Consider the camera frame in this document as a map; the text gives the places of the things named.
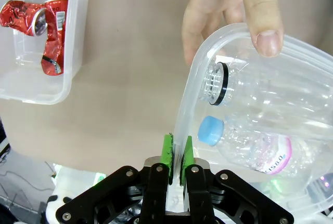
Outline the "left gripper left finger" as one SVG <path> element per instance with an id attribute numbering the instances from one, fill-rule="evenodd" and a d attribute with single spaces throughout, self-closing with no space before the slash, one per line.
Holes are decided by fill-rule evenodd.
<path id="1" fill-rule="evenodd" d="M 161 156 L 141 170 L 123 166 L 56 210 L 60 223 L 111 223 L 142 203 L 140 222 L 163 223 L 173 172 L 173 135 L 164 136 Z"/>

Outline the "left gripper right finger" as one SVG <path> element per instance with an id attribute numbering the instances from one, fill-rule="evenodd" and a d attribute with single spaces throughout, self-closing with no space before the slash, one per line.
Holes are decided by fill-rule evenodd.
<path id="1" fill-rule="evenodd" d="M 234 223 L 294 223 L 290 212 L 234 172 L 214 174 L 207 161 L 195 158 L 192 137 L 185 144 L 181 184 L 192 223 L 223 223 L 216 210 Z"/>

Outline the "person's bare hand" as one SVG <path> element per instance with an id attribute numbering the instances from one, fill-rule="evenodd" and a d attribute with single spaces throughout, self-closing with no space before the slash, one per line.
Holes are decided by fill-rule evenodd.
<path id="1" fill-rule="evenodd" d="M 246 21 L 252 43 L 264 57 L 277 56 L 284 29 L 278 0 L 189 0 L 182 24 L 184 58 L 192 64 L 203 40 L 226 24 Z"/>

